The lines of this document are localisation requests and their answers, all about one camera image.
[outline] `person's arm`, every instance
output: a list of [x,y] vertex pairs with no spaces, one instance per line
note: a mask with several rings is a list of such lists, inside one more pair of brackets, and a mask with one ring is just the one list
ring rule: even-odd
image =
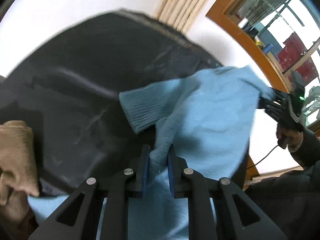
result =
[[313,166],[320,160],[320,140],[312,131],[305,128],[300,133],[278,127],[278,139],[282,135],[288,135],[292,138],[288,145],[289,152],[304,169]]

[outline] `black sleeve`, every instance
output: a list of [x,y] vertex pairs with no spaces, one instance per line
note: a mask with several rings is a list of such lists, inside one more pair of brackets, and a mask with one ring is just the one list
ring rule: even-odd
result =
[[303,130],[303,142],[300,148],[291,153],[291,156],[299,163],[304,169],[313,166],[320,160],[320,140],[310,130]]

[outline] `white wall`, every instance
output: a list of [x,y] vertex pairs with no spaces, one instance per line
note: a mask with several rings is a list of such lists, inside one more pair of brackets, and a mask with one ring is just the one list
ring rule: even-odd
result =
[[0,75],[58,32],[96,14],[128,8],[153,14],[159,0],[15,0],[0,22]]
[[[205,17],[216,0],[210,0],[201,15],[188,32],[188,37],[201,44],[223,65],[244,67],[250,65],[254,72],[271,86],[258,65],[249,54],[222,28]],[[250,156],[254,163],[261,160],[277,145],[276,121],[263,112],[257,110],[250,137]],[[257,165],[259,173],[283,170],[298,166],[288,150],[277,147],[265,160]]]

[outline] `orange wooden frame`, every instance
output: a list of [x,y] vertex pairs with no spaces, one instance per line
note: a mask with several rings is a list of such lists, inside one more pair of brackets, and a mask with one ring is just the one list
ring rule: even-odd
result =
[[237,0],[217,0],[207,13],[207,17],[212,19],[227,33],[229,33],[252,57],[260,69],[264,72],[273,88],[289,92],[290,85],[285,77],[274,66],[274,63],[256,46],[255,42],[241,30],[235,22],[228,17],[230,8]]

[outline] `human hand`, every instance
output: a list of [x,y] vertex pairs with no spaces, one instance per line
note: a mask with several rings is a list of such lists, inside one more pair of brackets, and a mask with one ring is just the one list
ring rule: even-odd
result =
[[297,130],[287,130],[283,127],[281,127],[279,124],[277,126],[277,132],[276,132],[277,138],[281,139],[283,136],[289,136],[290,140],[289,140],[289,146],[291,148],[294,148],[296,146],[298,146],[299,144],[301,144],[302,140],[303,140],[303,135],[301,132],[297,131]]

